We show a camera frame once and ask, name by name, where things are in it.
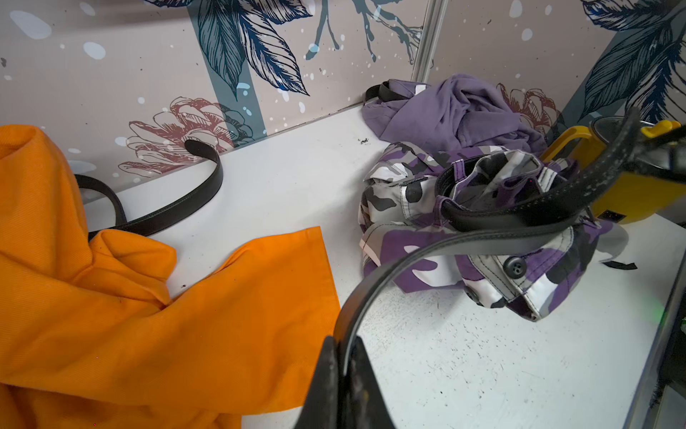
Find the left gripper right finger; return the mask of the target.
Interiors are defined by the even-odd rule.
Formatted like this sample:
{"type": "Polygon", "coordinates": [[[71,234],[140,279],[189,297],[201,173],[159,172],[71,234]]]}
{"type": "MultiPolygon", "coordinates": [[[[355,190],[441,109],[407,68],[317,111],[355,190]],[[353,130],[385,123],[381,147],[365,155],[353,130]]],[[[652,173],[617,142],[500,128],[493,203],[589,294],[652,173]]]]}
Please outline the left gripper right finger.
{"type": "Polygon", "coordinates": [[[343,428],[395,428],[360,337],[353,343],[344,388],[343,428]]]}

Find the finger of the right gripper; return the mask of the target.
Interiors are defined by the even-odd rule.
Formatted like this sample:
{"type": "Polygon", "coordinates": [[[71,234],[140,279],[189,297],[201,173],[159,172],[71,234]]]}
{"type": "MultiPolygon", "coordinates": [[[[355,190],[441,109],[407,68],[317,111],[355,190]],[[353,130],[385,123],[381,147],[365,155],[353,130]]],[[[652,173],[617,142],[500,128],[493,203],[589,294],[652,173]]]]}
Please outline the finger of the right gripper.
{"type": "Polygon", "coordinates": [[[660,180],[685,182],[685,128],[638,142],[623,169],[660,180]]]}

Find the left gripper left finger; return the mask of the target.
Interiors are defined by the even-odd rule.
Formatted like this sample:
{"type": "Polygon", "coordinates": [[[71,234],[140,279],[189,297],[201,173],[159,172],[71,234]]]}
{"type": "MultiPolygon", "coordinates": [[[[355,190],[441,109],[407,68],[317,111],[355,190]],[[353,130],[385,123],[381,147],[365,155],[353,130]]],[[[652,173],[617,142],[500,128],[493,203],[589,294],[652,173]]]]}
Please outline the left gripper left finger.
{"type": "Polygon", "coordinates": [[[295,429],[331,429],[338,427],[339,359],[338,345],[327,336],[315,366],[305,404],[295,429]]]}

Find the purple camouflage trousers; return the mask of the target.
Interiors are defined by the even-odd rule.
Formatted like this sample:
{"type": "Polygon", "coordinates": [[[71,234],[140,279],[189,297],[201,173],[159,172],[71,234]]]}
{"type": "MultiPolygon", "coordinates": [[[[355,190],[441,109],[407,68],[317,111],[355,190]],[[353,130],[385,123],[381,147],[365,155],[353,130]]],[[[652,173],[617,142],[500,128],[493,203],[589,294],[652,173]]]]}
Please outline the purple camouflage trousers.
{"type": "MultiPolygon", "coordinates": [[[[363,269],[378,267],[455,232],[444,207],[466,212],[509,208],[563,184],[577,166],[550,163],[500,146],[429,153],[411,143],[388,146],[366,176],[358,220],[363,269]]],[[[538,321],[561,305],[593,262],[613,264],[628,242],[626,230],[581,214],[537,250],[517,255],[427,257],[403,272],[407,293],[461,288],[479,306],[505,307],[538,321]]]]}

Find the plain purple garment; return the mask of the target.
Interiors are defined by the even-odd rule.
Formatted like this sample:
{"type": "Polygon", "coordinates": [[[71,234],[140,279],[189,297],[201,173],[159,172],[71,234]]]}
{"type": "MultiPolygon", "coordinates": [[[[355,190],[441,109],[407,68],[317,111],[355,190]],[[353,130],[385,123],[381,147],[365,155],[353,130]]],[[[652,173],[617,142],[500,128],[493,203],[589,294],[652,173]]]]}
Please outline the plain purple garment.
{"type": "Polygon", "coordinates": [[[433,86],[386,82],[407,100],[364,103],[364,122],[381,140],[413,143],[428,152],[503,146],[540,155],[547,148],[544,135],[523,123],[499,90],[483,80],[457,74],[433,86]]]}

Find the orange trousers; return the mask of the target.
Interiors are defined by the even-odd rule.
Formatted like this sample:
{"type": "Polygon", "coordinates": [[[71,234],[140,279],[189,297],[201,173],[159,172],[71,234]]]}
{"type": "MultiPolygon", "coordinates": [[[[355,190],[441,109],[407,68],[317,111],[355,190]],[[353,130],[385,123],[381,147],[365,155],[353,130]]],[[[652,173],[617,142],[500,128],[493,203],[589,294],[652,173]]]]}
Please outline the orange trousers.
{"type": "Polygon", "coordinates": [[[319,228],[250,241],[178,298],[174,248],[89,238],[75,177],[1,130],[1,425],[238,428],[304,403],[339,300],[319,228]]]}

